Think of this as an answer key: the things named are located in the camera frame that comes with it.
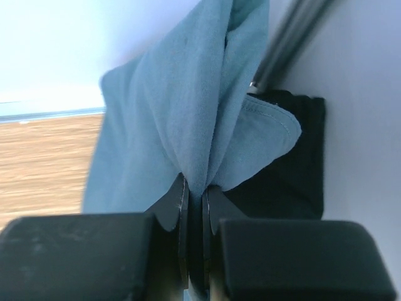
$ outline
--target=clamp jaw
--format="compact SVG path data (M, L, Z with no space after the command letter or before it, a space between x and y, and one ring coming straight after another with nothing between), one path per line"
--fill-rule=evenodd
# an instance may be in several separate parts
M182 300L188 205L180 174L144 213L19 218L0 234L1 300ZM359 224L251 219L218 187L202 197L210 300L395 300Z

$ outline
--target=white surface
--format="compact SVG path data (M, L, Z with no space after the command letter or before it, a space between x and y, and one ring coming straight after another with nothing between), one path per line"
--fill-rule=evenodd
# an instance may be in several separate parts
M283 87L328 101L325 218L363 224L401 289L401 1L343 1Z
M197 2L1 0L0 115L103 106L99 78L165 35Z

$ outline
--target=fabric fold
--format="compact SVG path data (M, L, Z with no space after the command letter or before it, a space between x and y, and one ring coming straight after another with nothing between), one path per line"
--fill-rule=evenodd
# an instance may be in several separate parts
M268 40L267 0L202 0L146 53L106 73L106 112L82 211L144 211L182 172L195 199L232 189L301 129L246 95Z

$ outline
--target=towel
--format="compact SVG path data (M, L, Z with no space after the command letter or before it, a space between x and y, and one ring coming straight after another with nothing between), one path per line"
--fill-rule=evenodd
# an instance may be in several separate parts
M196 232L208 185L232 189L291 150L301 133L294 115L246 95L267 48L268 4L202 0L144 54L103 76L106 112L83 213L145 211L182 172Z

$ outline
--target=metal pole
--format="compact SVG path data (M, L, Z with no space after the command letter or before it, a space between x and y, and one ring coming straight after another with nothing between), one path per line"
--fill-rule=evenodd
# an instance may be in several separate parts
M252 90L263 93L277 87L307 45L327 12L341 0L294 0L262 60Z

